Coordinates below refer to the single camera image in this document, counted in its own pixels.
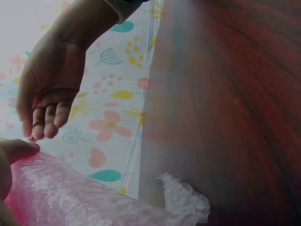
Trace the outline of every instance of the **yellow flower print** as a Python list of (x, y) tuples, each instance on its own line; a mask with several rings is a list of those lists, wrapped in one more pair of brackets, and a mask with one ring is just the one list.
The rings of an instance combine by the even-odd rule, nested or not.
[(125, 113), (128, 113), (130, 114), (130, 117), (135, 117), (135, 118), (138, 118), (140, 117), (140, 121), (139, 121), (139, 126), (142, 126), (143, 125), (143, 112), (140, 112), (137, 108), (131, 106), (131, 109), (133, 109), (134, 111), (123, 111)]
[(78, 112), (82, 113), (83, 115), (90, 116), (87, 111), (97, 110), (97, 108), (90, 108), (88, 107), (89, 104), (85, 104), (86, 100), (80, 101), (77, 105), (72, 106), (71, 114), (70, 114), (70, 121), (75, 118)]
[(155, 4), (158, 9), (150, 9), (148, 11), (154, 15), (157, 14), (157, 16), (154, 16), (154, 19), (160, 19), (163, 13), (163, 6), (158, 2), (158, 0), (155, 0)]

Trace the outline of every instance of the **pink flower print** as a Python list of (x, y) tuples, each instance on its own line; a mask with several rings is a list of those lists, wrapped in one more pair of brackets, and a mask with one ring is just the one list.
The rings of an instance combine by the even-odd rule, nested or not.
[(93, 120), (89, 123), (89, 127), (95, 130), (100, 130), (97, 135), (97, 140), (101, 142), (109, 141), (113, 132), (115, 131), (123, 137), (131, 137), (133, 135), (132, 131), (124, 128), (122, 126), (117, 126), (120, 122), (120, 115), (115, 111), (105, 111), (104, 120)]
[(20, 73), (22, 71), (25, 62), (26, 60), (21, 59), (20, 55), (16, 55), (10, 59), (10, 63), (16, 65), (16, 73)]
[(16, 98), (10, 98), (10, 103), (8, 104), (9, 107), (16, 107), (17, 99)]

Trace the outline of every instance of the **wooden table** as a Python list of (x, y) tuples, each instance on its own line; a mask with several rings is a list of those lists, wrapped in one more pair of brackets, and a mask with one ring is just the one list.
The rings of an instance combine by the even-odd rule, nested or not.
[(301, 225), (301, 1), (166, 0), (146, 95), (140, 199), (181, 177), (207, 225)]

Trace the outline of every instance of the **pink bubble wrap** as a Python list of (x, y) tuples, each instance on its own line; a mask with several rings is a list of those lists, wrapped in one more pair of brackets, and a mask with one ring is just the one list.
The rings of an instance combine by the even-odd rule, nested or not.
[[(198, 220), (206, 222), (209, 214), (207, 198), (187, 189), (184, 199), (175, 197), (179, 191), (171, 195), (170, 211), (178, 206), (172, 213), (109, 189), (45, 153), (15, 163), (12, 171), (5, 202), (22, 226), (194, 226)], [(168, 196), (180, 185), (168, 174), (161, 179)]]

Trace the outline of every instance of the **hand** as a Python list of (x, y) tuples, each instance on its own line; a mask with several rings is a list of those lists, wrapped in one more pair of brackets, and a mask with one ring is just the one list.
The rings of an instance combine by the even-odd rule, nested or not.
[(39, 151), (39, 145), (34, 143), (26, 143), (22, 140), (0, 141), (0, 226), (20, 226), (13, 213), (3, 202), (12, 184), (10, 165), (20, 159), (31, 157)]
[(21, 75), (16, 111), (25, 137), (53, 138), (68, 120), (89, 46), (118, 21), (103, 0), (75, 0), (38, 42)]
[(21, 75), (16, 110), (25, 137), (53, 138), (69, 117), (82, 81), (86, 52), (47, 33)]

